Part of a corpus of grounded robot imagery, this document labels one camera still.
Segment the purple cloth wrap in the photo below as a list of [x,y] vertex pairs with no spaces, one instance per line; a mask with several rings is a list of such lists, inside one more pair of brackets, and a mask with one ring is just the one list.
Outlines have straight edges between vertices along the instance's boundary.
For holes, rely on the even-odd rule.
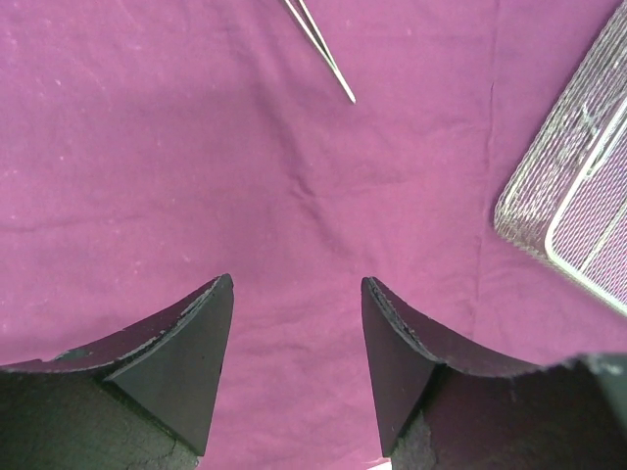
[[58,354],[223,273],[206,469],[381,454],[361,281],[536,363],[626,321],[502,240],[494,204],[612,1],[1,5],[1,359]]

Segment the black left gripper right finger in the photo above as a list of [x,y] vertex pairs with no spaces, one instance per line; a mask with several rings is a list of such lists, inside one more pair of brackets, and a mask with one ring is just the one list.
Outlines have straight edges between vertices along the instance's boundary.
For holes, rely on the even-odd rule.
[[362,281],[382,453],[396,469],[622,469],[626,357],[549,365],[483,347]]

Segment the steel tweezers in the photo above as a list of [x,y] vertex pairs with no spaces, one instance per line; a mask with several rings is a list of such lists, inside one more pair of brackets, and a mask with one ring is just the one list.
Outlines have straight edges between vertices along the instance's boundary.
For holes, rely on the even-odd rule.
[[318,55],[325,61],[349,101],[354,105],[357,102],[356,95],[344,77],[344,74],[340,71],[306,2],[298,0],[298,5],[295,5],[293,1],[283,0],[282,3],[287,8],[300,30],[309,39]]

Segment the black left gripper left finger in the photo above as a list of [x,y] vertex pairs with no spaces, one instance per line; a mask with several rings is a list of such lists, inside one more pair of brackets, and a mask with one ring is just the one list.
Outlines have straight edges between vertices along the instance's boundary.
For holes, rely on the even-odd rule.
[[92,343],[1,368],[5,469],[194,469],[233,312],[223,274]]

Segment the wire mesh instrument tray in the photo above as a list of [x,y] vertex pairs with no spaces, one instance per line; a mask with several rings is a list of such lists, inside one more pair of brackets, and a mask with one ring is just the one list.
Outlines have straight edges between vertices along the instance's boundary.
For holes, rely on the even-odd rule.
[[564,87],[494,213],[497,233],[626,312],[626,5]]

